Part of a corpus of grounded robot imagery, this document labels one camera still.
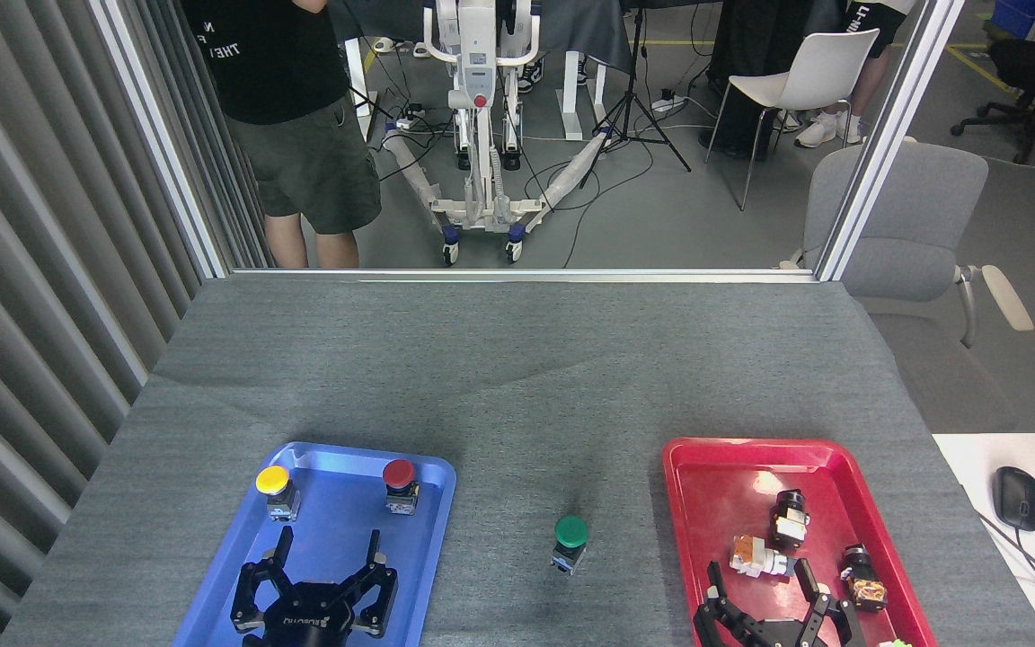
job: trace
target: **white chair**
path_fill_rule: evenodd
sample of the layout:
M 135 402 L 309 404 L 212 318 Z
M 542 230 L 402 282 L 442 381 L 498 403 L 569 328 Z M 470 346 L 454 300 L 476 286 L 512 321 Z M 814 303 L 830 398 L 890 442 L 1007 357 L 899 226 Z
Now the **white chair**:
M 846 104 L 848 107 L 846 97 L 849 97 L 854 85 L 857 85 L 861 66 L 865 63 L 865 57 L 868 56 L 869 49 L 880 31 L 870 29 L 854 33 L 810 33 L 801 41 L 789 71 L 769 77 L 730 77 L 730 85 L 726 87 L 726 94 L 721 98 L 719 114 L 724 113 L 731 87 L 736 87 L 763 107 L 761 116 L 757 119 L 757 135 L 752 136 L 752 150 L 748 154 L 745 192 L 737 205 L 740 210 L 745 210 L 748 181 L 752 177 L 752 161 L 757 158 L 757 142 L 761 136 L 761 123 L 765 121 L 765 115 L 769 111 L 808 111 L 837 102 Z M 717 138 L 718 128 L 714 126 L 710 148 L 705 152 L 705 160 L 710 160 L 713 142 Z M 773 148 L 776 148 L 779 141 L 780 130 L 777 131 Z

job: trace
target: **yellow button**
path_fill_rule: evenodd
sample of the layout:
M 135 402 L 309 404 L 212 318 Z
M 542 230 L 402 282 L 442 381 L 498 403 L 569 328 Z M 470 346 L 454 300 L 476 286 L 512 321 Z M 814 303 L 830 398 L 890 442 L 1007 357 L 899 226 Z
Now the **yellow button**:
M 264 468 L 255 479 L 255 487 L 262 494 L 278 494 L 290 482 L 290 472 L 283 466 Z

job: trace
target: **black t-shirt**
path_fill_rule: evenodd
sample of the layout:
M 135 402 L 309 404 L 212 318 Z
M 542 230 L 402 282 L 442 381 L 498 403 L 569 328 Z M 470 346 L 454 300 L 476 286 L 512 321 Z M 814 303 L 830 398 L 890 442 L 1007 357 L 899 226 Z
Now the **black t-shirt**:
M 350 87 L 327 9 L 313 13 L 291 0 L 181 4 L 231 119 L 290 121 L 337 101 Z

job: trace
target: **shorts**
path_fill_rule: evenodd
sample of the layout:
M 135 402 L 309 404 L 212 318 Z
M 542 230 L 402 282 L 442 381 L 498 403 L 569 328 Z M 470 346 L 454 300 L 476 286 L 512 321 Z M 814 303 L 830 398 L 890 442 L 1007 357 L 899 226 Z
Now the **shorts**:
M 345 234 L 382 212 L 378 170 L 346 93 L 283 123 L 259 126 L 227 118 L 230 135 L 255 169 L 267 215 L 303 213 L 318 234 Z
M 887 5 L 880 3 L 853 3 L 846 9 L 846 20 L 841 21 L 841 31 L 854 33 L 858 31 L 868 31 L 880 29 L 874 41 L 874 48 L 869 50 L 868 58 L 879 58 L 881 52 L 892 45 L 892 39 L 896 36 L 896 29 L 905 22 L 905 13 Z

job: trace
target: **tripod stand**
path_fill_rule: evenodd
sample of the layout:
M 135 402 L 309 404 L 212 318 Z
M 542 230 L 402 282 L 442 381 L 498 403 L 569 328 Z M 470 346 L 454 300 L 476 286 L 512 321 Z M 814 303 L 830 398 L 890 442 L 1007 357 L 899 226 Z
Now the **tripod stand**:
M 674 155 L 678 156 L 679 163 L 685 167 L 685 171 L 692 173 L 692 169 L 689 168 L 689 164 L 686 163 L 685 158 L 681 156 L 678 149 L 674 147 L 673 142 L 670 141 L 669 137 L 666 137 L 664 131 L 661 130 L 661 126 L 657 125 L 657 120 L 653 119 L 653 114 L 650 113 L 650 108 L 645 107 L 642 104 L 642 99 L 637 97 L 637 92 L 633 90 L 633 86 L 637 85 L 637 54 L 641 52 L 642 49 L 642 17 L 644 17 L 645 8 L 637 8 L 637 17 L 633 18 L 633 50 L 630 57 L 629 64 L 629 85 L 625 87 L 625 93 L 622 94 L 621 98 L 617 99 L 617 102 L 610 108 L 609 113 L 604 115 L 604 118 L 593 126 L 593 133 L 600 130 L 601 126 L 609 126 L 611 128 L 610 140 L 611 142 L 642 142 L 644 144 L 667 144 L 670 150 L 673 151 Z M 642 137 L 640 135 L 633 135 L 629 130 L 629 113 L 632 112 L 633 106 L 641 108 L 642 114 L 645 115 L 646 119 L 650 120 L 650 126 L 653 126 L 654 130 L 657 130 L 657 135 L 661 136 L 660 140 L 649 139 L 649 137 Z

